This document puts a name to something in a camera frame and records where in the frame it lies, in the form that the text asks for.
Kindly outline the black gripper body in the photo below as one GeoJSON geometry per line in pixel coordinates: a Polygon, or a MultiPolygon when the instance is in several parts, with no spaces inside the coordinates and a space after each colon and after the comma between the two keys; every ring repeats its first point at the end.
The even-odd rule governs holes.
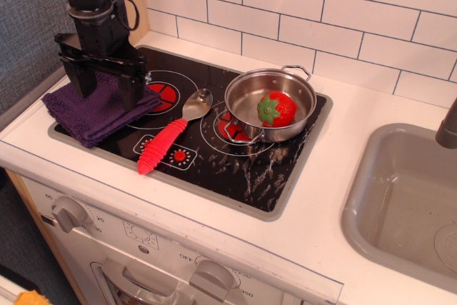
{"type": "Polygon", "coordinates": [[[93,11],[70,5],[66,10],[74,20],[76,33],[54,37],[63,62],[118,75],[146,73],[146,57],[129,42],[131,28],[124,0],[108,0],[93,11]]]}

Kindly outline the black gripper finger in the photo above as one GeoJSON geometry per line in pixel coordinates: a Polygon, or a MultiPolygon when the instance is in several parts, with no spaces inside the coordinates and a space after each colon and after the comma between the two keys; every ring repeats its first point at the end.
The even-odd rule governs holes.
{"type": "Polygon", "coordinates": [[[131,111],[144,95],[144,80],[137,75],[122,74],[119,77],[121,100],[126,111],[131,111]]]}
{"type": "Polygon", "coordinates": [[[62,63],[76,93],[82,98],[89,97],[96,89],[95,72],[82,64],[75,64],[64,59],[62,63]]]}

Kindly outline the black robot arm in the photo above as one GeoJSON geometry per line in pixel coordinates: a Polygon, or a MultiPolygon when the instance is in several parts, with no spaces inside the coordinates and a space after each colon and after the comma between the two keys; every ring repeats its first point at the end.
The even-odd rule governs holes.
{"type": "Polygon", "coordinates": [[[146,57],[129,41],[130,0],[1,0],[1,110],[17,104],[58,64],[76,93],[95,92],[96,74],[116,77],[122,103],[144,93],[146,57]]]}

